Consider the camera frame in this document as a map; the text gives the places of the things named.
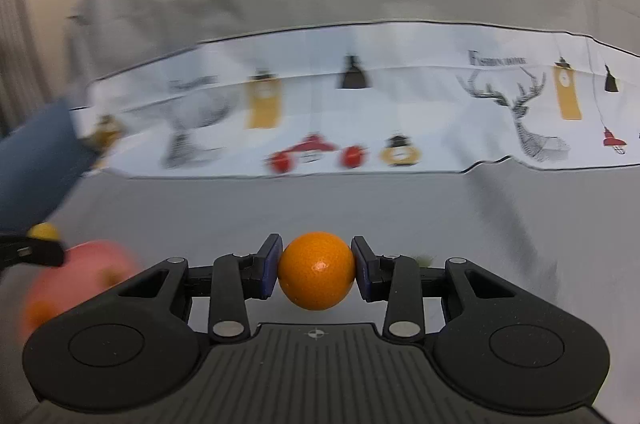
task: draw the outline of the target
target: orange object on plate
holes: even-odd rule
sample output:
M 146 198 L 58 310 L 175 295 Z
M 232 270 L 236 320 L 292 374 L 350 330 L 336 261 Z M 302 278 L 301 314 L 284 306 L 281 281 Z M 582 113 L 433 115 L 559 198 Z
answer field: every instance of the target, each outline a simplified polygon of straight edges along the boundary
M 76 245 L 65 264 L 36 277 L 24 300 L 20 336 L 26 341 L 40 325 L 140 271 L 130 252 L 108 240 Z
M 355 275 L 351 249 L 328 232 L 297 237 L 278 263 L 282 291 L 307 310 L 325 310 L 338 304 L 349 293 Z

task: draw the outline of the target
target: black pendant lamp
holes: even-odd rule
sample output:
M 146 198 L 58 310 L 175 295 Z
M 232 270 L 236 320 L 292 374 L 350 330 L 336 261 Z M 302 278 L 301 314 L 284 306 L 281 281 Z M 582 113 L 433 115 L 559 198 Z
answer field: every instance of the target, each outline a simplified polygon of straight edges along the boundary
M 355 56 L 347 56 L 346 70 L 342 75 L 342 85 L 340 88 L 369 88 L 367 77 L 356 62 Z
M 607 92 L 617 92 L 618 86 L 616 84 L 616 78 L 611 75 L 611 71 L 607 65 L 604 65 L 604 67 L 607 69 L 607 79 L 604 82 L 604 89 Z

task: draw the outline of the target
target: silver screw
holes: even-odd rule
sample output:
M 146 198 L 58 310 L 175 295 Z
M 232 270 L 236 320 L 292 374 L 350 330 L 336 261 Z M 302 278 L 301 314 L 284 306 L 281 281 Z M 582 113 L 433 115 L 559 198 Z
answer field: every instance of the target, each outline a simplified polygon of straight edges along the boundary
M 219 321 L 213 325 L 212 330 L 221 338 L 234 338 L 244 332 L 244 325 L 237 321 Z
M 389 331 L 398 338 L 412 338 L 420 333 L 420 327 L 411 321 L 396 321 L 389 325 Z

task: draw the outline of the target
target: orange fruit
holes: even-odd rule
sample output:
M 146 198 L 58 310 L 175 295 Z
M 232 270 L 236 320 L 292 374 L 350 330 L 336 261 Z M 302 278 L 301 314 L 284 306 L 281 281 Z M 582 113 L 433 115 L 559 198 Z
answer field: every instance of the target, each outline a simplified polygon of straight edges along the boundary
M 328 232 L 297 237 L 282 253 L 278 280 L 287 298 L 307 310 L 325 310 L 347 295 L 356 276 L 351 249 Z

